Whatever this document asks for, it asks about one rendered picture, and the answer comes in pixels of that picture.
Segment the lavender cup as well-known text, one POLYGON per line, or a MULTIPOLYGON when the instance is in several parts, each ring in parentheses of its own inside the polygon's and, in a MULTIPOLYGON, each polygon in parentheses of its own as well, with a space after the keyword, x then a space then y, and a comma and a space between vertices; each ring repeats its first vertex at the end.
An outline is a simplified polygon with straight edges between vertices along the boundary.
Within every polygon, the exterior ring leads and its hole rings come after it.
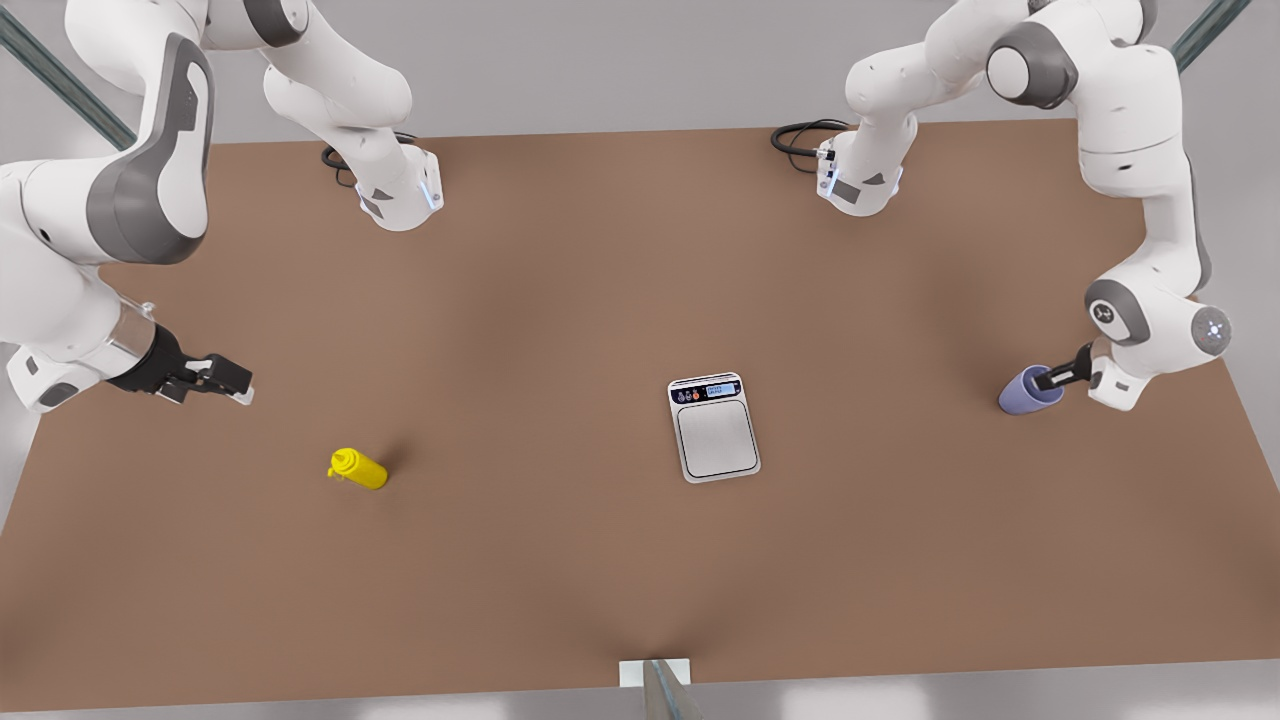
POLYGON ((998 406, 1010 415, 1025 415, 1051 407, 1065 395, 1062 387, 1041 389, 1036 378, 1050 372, 1048 366, 1030 365, 1014 377, 998 395, 998 406))

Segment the yellow sauce bottle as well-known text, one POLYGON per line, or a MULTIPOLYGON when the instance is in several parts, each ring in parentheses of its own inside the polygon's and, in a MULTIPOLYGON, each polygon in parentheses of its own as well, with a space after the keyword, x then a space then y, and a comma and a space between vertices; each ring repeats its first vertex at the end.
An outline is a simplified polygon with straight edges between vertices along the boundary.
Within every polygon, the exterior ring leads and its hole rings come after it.
POLYGON ((330 456, 326 473, 332 478, 351 480, 367 489, 380 489, 388 482, 388 470, 356 448, 339 448, 330 456))

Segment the silver digital kitchen scale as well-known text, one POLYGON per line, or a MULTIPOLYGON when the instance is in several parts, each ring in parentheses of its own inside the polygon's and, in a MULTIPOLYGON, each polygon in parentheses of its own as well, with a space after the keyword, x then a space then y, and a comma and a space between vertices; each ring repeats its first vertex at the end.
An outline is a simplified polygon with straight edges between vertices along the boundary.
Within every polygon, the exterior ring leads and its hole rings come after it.
POLYGON ((762 460, 742 378, 732 372, 668 383, 684 478, 691 484, 748 477, 762 460))

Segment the silver frame post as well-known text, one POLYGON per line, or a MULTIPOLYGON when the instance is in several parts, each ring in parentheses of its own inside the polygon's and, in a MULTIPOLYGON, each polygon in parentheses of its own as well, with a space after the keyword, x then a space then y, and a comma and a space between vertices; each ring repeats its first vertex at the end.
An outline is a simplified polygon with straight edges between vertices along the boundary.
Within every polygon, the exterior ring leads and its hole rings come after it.
POLYGON ((1252 0, 1211 0, 1170 47, 1178 72, 1185 72, 1251 3, 1252 0))
POLYGON ((124 150, 134 143, 133 129, 3 6, 0 6, 0 46, 114 149, 124 150))
POLYGON ((664 659, 643 662, 645 720, 704 720, 700 708, 664 659))

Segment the white post foot plate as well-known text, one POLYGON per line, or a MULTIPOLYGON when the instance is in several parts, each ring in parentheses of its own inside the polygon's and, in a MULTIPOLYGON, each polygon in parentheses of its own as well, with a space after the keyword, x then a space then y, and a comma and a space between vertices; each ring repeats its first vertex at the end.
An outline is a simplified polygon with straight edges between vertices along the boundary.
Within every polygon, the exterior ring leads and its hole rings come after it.
MULTIPOLYGON (((689 659, 663 659, 663 662, 666 662, 682 685, 692 683, 689 659)), ((621 661, 618 664, 618 687, 641 687, 644 684, 644 667, 649 664, 649 660, 621 661)))

